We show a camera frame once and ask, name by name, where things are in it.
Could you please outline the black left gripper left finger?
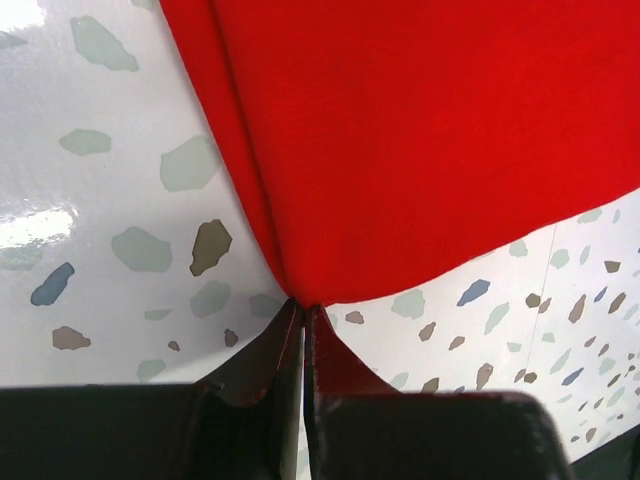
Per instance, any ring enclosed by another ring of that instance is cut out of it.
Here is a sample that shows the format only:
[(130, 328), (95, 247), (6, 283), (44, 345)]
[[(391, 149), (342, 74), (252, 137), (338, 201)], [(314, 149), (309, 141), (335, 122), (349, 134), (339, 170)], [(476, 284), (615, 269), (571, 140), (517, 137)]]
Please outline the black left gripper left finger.
[(292, 479), (303, 313), (194, 383), (5, 388), (5, 479)]

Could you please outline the red t-shirt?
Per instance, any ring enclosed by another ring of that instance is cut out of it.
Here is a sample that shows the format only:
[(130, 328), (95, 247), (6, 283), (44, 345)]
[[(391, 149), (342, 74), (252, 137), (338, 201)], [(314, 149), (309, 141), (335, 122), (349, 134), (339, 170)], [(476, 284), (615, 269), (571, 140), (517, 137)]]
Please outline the red t-shirt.
[(639, 186), (635, 1), (165, 1), (275, 279), (384, 297)]

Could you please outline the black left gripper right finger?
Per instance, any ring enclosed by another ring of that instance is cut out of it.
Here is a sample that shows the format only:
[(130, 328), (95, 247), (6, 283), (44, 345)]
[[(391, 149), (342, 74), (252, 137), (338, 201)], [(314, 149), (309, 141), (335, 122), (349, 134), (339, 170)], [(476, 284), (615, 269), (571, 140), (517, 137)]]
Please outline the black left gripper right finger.
[(516, 392), (402, 393), (305, 319), (304, 420), (314, 479), (571, 479), (550, 416)]

